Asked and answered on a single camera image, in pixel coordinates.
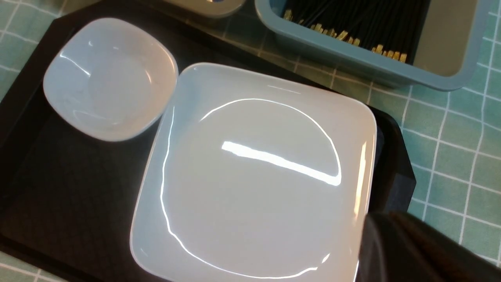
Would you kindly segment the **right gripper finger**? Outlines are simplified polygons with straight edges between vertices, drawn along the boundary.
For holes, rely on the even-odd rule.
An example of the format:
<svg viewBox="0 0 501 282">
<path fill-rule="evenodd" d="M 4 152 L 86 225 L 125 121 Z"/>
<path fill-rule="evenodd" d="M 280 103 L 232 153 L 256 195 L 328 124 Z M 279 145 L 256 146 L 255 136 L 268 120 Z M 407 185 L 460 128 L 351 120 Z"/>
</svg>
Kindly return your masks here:
<svg viewBox="0 0 501 282">
<path fill-rule="evenodd" d="M 500 269 L 404 212 L 369 213 L 360 282 L 499 282 Z"/>
</svg>

